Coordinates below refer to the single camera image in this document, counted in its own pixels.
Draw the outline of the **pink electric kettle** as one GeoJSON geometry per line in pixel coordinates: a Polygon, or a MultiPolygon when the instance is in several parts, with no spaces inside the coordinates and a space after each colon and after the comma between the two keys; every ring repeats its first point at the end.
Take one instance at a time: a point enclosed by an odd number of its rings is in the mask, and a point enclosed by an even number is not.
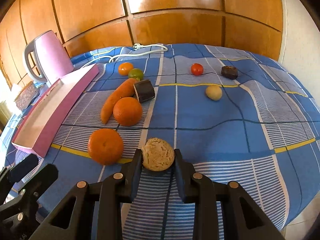
{"type": "Polygon", "coordinates": [[[57,35],[48,30],[29,42],[22,54],[23,65],[32,80],[52,86],[58,79],[74,70],[71,59],[57,35]],[[34,74],[29,63],[33,54],[40,75],[34,74]]]}

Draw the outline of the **silver tissue box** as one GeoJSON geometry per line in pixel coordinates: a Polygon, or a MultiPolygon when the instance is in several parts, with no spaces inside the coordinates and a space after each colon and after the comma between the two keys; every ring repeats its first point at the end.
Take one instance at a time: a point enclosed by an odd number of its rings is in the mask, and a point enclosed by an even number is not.
{"type": "Polygon", "coordinates": [[[22,111],[26,109],[31,101],[39,95],[39,89],[33,81],[30,81],[16,96],[14,102],[17,108],[22,111]]]}

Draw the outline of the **small far orange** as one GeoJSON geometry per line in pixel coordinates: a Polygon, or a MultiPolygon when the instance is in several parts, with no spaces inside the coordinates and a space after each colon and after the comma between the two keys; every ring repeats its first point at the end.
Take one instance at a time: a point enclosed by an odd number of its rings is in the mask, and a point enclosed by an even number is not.
{"type": "Polygon", "coordinates": [[[133,69],[133,64],[129,62],[121,63],[118,67],[118,73],[121,76],[128,76],[129,72],[133,69]]]}

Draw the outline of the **blue plaid tablecloth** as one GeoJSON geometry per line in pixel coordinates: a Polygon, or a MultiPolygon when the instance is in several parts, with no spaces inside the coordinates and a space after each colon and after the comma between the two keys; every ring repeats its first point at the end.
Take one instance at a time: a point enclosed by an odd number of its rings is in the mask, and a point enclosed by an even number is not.
{"type": "MultiPolygon", "coordinates": [[[[72,72],[97,64],[99,73],[68,112],[46,156],[35,154],[39,164],[13,185],[4,202],[16,198],[43,167],[55,165],[58,178],[37,201],[39,226],[72,187],[120,172],[150,138],[180,150],[184,161],[212,181],[238,182],[280,233],[319,191],[319,107],[273,59],[199,44],[135,44],[90,51],[71,62],[72,72]],[[129,79],[118,73],[124,62],[143,71],[155,97],[140,103],[143,114],[137,124],[121,126],[113,113],[103,124],[106,99],[129,79]],[[191,73],[194,63],[203,66],[202,75],[191,73]],[[238,78],[222,76],[223,66],[236,67],[238,78]],[[206,96],[211,85],[222,89],[219,101],[206,96]],[[122,157],[113,165],[101,165],[88,154],[90,135],[103,128],[117,131],[124,143],[122,157]]],[[[49,88],[39,90],[27,109],[10,118],[1,135],[1,170],[31,154],[11,141],[49,88]]],[[[121,204],[122,239],[193,239],[195,205],[179,197],[174,168],[174,162],[161,172],[142,167],[136,197],[121,204]]]]}

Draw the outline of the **pink shallow tray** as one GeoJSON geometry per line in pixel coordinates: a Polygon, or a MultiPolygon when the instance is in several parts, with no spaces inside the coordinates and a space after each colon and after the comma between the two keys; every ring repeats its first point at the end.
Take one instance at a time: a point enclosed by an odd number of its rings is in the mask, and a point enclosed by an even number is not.
{"type": "Polygon", "coordinates": [[[92,64],[57,80],[29,111],[11,143],[45,157],[68,112],[98,73],[98,65],[92,64]]]}

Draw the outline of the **small yellow potato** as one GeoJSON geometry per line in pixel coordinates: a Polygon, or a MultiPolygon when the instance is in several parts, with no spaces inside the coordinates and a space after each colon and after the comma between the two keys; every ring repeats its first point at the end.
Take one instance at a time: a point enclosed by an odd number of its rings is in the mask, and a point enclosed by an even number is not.
{"type": "Polygon", "coordinates": [[[211,85],[206,88],[206,96],[214,101],[219,101],[222,98],[222,89],[217,85],[211,85]]]}

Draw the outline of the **green lime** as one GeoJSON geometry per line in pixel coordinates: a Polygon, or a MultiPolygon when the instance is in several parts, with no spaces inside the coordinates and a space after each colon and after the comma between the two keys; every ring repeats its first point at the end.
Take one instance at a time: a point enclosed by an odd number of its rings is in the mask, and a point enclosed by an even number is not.
{"type": "Polygon", "coordinates": [[[142,81],[144,79],[144,73],[138,68],[133,68],[129,71],[128,78],[134,78],[138,81],[142,81]]]}

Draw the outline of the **wooden wardrobe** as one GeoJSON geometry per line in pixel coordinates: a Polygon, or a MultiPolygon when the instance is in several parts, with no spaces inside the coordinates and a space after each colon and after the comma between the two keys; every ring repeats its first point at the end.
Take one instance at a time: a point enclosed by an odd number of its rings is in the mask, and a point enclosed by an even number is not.
{"type": "Polygon", "coordinates": [[[73,57],[135,43],[196,43],[277,59],[281,0],[9,0],[1,6],[1,74],[24,86],[25,46],[52,30],[73,57]]]}

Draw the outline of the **large orange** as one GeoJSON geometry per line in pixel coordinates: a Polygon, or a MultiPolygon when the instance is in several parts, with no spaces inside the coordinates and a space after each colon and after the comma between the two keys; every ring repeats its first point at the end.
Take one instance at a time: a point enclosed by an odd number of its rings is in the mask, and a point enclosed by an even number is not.
{"type": "Polygon", "coordinates": [[[113,165],[124,151],[124,143],[117,131],[103,128],[93,132],[88,140],[89,156],[101,165],[113,165]]]}

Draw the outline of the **orange carrot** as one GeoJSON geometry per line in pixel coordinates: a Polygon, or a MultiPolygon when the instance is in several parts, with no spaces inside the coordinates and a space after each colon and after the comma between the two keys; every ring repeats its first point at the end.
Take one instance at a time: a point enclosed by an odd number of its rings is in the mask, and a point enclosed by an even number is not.
{"type": "Polygon", "coordinates": [[[125,80],[111,95],[106,99],[101,112],[100,118],[103,124],[107,124],[110,116],[113,113],[115,104],[121,99],[133,96],[135,93],[134,84],[138,82],[135,78],[125,80]]]}

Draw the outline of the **dark brown far piece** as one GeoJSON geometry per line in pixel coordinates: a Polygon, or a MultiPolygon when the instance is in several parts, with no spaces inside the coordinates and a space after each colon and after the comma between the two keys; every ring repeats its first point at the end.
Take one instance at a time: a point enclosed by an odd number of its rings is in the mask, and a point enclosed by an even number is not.
{"type": "Polygon", "coordinates": [[[238,78],[238,69],[233,66],[223,66],[221,68],[221,75],[228,79],[235,80],[238,78]]]}

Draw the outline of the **dark eggplant piece by carrot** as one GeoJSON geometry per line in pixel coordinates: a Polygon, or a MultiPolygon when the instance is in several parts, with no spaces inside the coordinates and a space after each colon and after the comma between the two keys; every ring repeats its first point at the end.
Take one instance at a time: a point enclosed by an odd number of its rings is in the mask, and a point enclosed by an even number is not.
{"type": "Polygon", "coordinates": [[[137,100],[141,103],[155,97],[155,90],[150,80],[142,80],[133,85],[137,100]]]}

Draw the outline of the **red tomato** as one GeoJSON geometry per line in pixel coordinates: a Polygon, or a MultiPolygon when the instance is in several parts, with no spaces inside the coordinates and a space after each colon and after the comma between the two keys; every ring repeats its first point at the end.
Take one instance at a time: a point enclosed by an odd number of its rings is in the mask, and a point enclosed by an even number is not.
{"type": "Polygon", "coordinates": [[[203,74],[204,68],[199,63],[194,63],[190,67],[191,73],[195,76],[200,76],[203,74]]]}

